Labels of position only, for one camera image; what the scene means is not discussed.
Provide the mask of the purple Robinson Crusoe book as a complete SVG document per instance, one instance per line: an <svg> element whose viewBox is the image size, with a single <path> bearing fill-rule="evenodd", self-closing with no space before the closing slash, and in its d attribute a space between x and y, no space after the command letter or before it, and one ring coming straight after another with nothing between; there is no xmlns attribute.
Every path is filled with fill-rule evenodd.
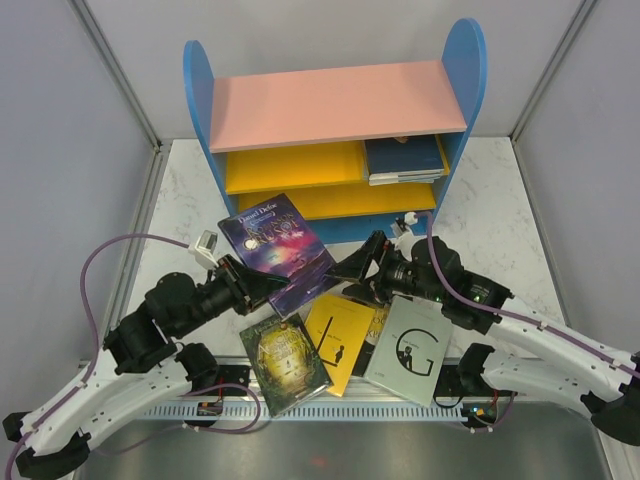
<svg viewBox="0 0 640 480"><path fill-rule="evenodd" d="M335 260L284 194L219 221L218 228L246 266L290 280L270 297L281 317L337 285L326 275Z"/></svg>

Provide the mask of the yellow book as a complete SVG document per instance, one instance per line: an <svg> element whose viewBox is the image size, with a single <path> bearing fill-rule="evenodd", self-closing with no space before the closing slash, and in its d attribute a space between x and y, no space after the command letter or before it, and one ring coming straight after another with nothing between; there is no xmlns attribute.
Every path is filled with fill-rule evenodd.
<svg viewBox="0 0 640 480"><path fill-rule="evenodd" d="M375 313L369 306L331 294L313 302L305 326L332 382L329 394L344 395Z"/></svg>

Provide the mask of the teal ocean cover book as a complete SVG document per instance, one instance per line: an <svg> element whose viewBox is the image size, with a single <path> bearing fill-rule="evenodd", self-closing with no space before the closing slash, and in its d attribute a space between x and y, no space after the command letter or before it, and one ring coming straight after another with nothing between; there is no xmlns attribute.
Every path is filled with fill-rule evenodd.
<svg viewBox="0 0 640 480"><path fill-rule="evenodd" d="M399 172L399 173L388 173L388 174L370 174L369 179L395 179L395 178L440 178L443 176L443 171L436 172L423 172L423 173L410 173L410 172Z"/></svg>

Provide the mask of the dark navy book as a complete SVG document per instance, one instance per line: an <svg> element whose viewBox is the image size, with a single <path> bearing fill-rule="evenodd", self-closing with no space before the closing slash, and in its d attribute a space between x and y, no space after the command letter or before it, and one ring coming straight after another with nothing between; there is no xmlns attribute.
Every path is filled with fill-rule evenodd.
<svg viewBox="0 0 640 480"><path fill-rule="evenodd" d="M435 135L410 136L402 143L395 138L364 142L370 177L436 174L444 162Z"/></svg>

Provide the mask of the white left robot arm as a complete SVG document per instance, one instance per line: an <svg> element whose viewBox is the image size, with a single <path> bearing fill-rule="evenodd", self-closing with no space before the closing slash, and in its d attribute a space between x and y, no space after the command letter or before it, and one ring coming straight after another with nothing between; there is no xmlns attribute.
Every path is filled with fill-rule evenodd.
<svg viewBox="0 0 640 480"><path fill-rule="evenodd" d="M169 273L105 337L97 355L44 406L8 415L3 428L16 451L5 473L60 479L102 442L152 406L211 393L219 366L202 343L178 340L228 310L246 316L287 287L286 277L223 256L203 284Z"/></svg>

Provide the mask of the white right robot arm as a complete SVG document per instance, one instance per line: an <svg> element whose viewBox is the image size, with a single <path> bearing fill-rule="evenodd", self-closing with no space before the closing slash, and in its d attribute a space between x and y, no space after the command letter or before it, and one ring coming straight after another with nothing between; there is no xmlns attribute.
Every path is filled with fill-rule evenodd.
<svg viewBox="0 0 640 480"><path fill-rule="evenodd" d="M593 340L536 312L507 287L466 270L439 237L397 241L383 231L328 271L359 284L385 302L393 295L430 300L457 327L516 345L534 355L520 359L473 343L458 363L458 385L556 403L583 415L604 434L639 443L639 357Z"/></svg>

